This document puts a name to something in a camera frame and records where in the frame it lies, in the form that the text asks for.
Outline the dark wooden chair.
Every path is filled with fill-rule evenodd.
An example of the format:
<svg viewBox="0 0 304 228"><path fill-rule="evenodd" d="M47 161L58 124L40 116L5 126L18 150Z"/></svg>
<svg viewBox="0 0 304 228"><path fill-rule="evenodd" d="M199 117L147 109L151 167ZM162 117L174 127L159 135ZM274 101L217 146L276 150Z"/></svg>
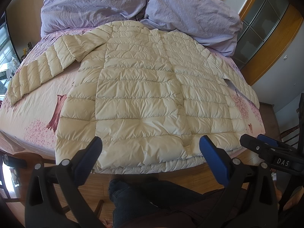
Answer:
<svg viewBox="0 0 304 228"><path fill-rule="evenodd" d="M43 158L32 152L20 152L16 154L4 153L2 156L2 172L4 186L8 190L7 202L20 202L25 206L27 188L32 171L37 164L55 164L53 159Z"/></svg>

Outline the lavender pillow right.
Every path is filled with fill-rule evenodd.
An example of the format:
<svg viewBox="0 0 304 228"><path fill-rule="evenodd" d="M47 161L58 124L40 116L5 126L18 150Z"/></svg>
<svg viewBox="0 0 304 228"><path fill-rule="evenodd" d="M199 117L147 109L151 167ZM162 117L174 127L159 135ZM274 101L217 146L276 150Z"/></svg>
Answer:
<svg viewBox="0 0 304 228"><path fill-rule="evenodd" d="M239 14L221 0L148 0L141 22L181 31L224 56L233 56L243 27Z"/></svg>

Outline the lavender pillow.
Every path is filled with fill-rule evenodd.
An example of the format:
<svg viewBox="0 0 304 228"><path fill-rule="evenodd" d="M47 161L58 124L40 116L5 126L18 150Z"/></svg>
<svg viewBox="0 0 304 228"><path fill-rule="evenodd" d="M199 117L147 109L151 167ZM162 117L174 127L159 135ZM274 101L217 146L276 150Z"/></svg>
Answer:
<svg viewBox="0 0 304 228"><path fill-rule="evenodd" d="M233 56L243 27L239 14L221 0L148 0L141 22L181 31L224 56Z"/></svg>
<svg viewBox="0 0 304 228"><path fill-rule="evenodd" d="M69 28L139 20L144 16L146 4L147 0L44 0L41 36Z"/></svg>

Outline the person's dark trouser legs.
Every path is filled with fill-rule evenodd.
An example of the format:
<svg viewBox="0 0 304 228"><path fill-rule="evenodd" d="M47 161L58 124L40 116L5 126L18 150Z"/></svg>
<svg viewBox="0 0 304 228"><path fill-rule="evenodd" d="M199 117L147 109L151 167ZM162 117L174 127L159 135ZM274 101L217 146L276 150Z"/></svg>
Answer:
<svg viewBox="0 0 304 228"><path fill-rule="evenodd" d="M132 184L113 179L113 227L205 227L205 219L223 190L199 194L169 181Z"/></svg>

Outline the lavender pillow left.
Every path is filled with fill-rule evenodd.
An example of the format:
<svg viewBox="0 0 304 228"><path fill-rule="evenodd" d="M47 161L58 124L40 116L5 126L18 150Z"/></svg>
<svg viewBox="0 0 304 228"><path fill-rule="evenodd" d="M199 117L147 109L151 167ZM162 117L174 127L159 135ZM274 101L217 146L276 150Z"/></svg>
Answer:
<svg viewBox="0 0 304 228"><path fill-rule="evenodd" d="M41 36L69 28L139 20L144 16L146 4L147 0L44 0Z"/></svg>

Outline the pink floral bed sheet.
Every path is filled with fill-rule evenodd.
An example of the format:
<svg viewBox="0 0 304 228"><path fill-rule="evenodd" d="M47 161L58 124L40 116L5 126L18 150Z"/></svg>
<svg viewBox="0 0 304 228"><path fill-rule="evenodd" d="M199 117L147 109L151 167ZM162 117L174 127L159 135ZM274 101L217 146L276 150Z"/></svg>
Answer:
<svg viewBox="0 0 304 228"><path fill-rule="evenodd" d="M93 28L77 28L56 31L44 36L40 42L28 53L20 67L35 61L62 35L82 35ZM229 67L242 79L240 70L231 58L207 48L212 55L221 57ZM34 152L46 158L55 159L56 144L56 118L65 102L65 99L74 86L79 69L78 63L73 63L63 73L40 88L24 96L14 105L10 104L7 97L1 101L1 150L8 153ZM265 134L265 128L259 109L242 95L232 85L227 83L237 108L245 122L246 133L251 136Z"/></svg>

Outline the cream quilted down jacket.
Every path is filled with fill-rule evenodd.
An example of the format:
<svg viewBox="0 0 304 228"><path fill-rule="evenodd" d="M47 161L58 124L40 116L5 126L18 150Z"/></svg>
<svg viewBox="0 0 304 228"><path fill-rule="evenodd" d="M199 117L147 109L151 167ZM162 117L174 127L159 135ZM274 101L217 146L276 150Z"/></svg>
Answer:
<svg viewBox="0 0 304 228"><path fill-rule="evenodd" d="M257 94L221 57L181 32L150 30L116 21L83 35L63 35L15 74L11 104L79 63L56 129L58 162L72 158L93 137L103 143L96 171L147 174L205 162L199 140L231 152L250 129L232 84L249 103Z"/></svg>

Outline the wooden glass door cabinet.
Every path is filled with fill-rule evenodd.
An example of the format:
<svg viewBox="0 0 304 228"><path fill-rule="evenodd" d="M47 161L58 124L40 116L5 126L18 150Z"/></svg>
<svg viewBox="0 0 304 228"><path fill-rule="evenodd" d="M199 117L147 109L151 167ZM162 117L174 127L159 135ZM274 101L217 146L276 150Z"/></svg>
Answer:
<svg viewBox="0 0 304 228"><path fill-rule="evenodd" d="M303 0L247 0L233 61L253 85L279 59L303 24Z"/></svg>

